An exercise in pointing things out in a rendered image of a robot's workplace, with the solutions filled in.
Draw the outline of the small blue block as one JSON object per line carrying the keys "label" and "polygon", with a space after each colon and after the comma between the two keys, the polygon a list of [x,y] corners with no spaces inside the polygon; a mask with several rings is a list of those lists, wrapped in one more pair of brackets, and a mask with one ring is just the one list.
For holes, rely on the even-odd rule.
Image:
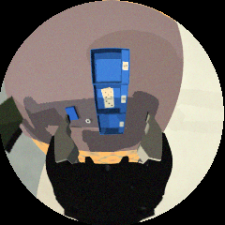
{"label": "small blue block", "polygon": [[77,114],[75,106],[65,108],[67,114],[69,114],[70,120],[78,120],[79,115]]}

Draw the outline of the blue rack of bins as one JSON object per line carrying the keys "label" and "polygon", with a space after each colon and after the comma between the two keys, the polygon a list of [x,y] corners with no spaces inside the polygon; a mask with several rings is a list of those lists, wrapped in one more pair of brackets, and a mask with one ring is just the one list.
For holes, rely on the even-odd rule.
{"label": "blue rack of bins", "polygon": [[[124,48],[91,49],[90,57],[99,134],[124,134],[128,104],[130,51]],[[107,87],[113,90],[114,108],[105,108],[101,89]]]}

